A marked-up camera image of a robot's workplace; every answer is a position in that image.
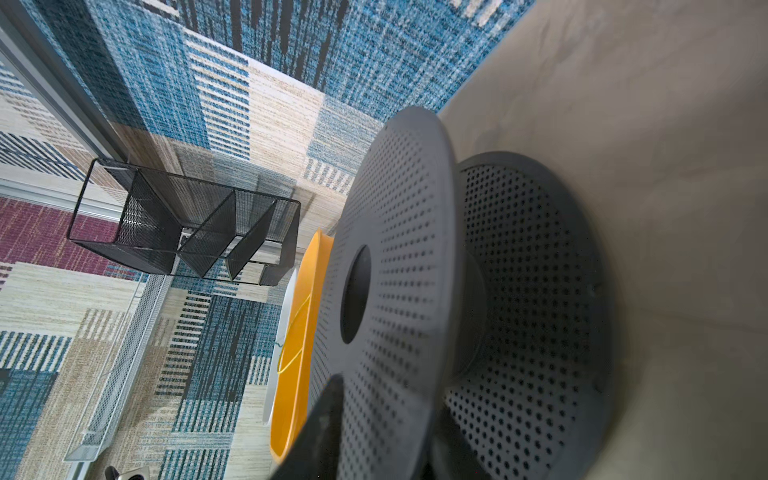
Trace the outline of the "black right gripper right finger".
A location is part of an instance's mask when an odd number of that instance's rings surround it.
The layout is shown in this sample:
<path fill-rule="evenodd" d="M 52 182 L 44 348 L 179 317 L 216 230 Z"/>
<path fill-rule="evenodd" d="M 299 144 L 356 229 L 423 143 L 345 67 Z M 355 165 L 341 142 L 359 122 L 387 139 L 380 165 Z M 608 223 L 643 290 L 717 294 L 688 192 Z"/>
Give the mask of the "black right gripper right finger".
<path fill-rule="evenodd" d="M 440 413 L 428 444 L 420 479 L 489 479 L 459 426 L 449 413 Z"/>

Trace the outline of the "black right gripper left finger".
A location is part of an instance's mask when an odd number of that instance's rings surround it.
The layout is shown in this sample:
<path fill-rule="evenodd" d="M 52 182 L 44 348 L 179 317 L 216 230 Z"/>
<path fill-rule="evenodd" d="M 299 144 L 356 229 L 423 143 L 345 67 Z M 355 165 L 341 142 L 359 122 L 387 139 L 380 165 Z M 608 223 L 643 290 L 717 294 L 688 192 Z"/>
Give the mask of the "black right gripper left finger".
<path fill-rule="evenodd" d="M 279 479 L 336 479 L 340 458 L 344 380 L 330 377 L 294 445 L 271 475 Z"/>

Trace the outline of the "grey perforated cable spool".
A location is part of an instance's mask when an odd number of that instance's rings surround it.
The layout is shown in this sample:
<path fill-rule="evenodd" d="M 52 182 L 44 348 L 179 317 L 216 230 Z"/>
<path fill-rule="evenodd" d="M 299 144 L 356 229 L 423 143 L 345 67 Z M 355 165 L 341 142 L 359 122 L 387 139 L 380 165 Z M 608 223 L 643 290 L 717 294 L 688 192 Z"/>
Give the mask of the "grey perforated cable spool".
<path fill-rule="evenodd" d="M 341 374 L 336 479 L 417 479 L 449 413 L 489 479 L 580 479 L 612 413 L 613 298 L 577 200 L 542 163 L 457 162 L 409 107 L 365 155 L 325 276 L 311 410 Z"/>

